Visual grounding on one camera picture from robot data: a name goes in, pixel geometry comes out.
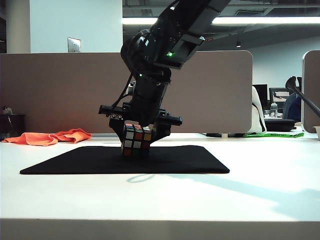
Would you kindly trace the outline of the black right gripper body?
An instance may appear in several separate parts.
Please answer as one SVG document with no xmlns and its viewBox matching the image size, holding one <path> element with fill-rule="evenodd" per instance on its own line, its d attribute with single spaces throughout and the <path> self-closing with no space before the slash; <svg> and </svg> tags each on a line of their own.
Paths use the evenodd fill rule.
<svg viewBox="0 0 320 240">
<path fill-rule="evenodd" d="M 161 108 L 170 83 L 169 79 L 128 80 L 118 99 L 111 105 L 101 105 L 98 113 L 110 119 L 138 122 L 143 127 L 156 122 L 180 126 L 181 116 L 173 116 Z"/>
</svg>

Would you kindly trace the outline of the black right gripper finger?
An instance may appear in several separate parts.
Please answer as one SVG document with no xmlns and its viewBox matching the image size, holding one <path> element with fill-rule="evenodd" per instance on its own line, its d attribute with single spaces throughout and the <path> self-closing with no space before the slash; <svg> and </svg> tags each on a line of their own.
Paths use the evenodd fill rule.
<svg viewBox="0 0 320 240">
<path fill-rule="evenodd" d="M 151 140 L 150 144 L 165 138 L 171 134 L 171 124 L 162 124 L 159 122 L 156 122 L 151 129 Z"/>
<path fill-rule="evenodd" d="M 123 119 L 109 119 L 109 127 L 117 134 L 120 142 L 122 143 L 125 138 L 125 121 Z"/>
</svg>

